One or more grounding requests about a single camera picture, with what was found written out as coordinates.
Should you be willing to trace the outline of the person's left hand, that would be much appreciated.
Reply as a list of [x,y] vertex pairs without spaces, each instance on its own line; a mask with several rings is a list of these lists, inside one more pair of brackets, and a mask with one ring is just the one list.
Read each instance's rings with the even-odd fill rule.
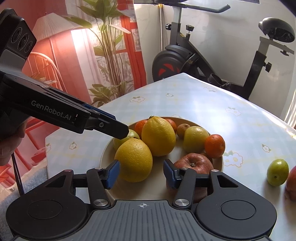
[[0,145],[0,165],[6,165],[10,158],[11,154],[15,149],[20,145],[22,139],[25,137],[25,130],[28,120],[25,120],[24,123],[18,128],[18,130],[9,138],[1,141]]

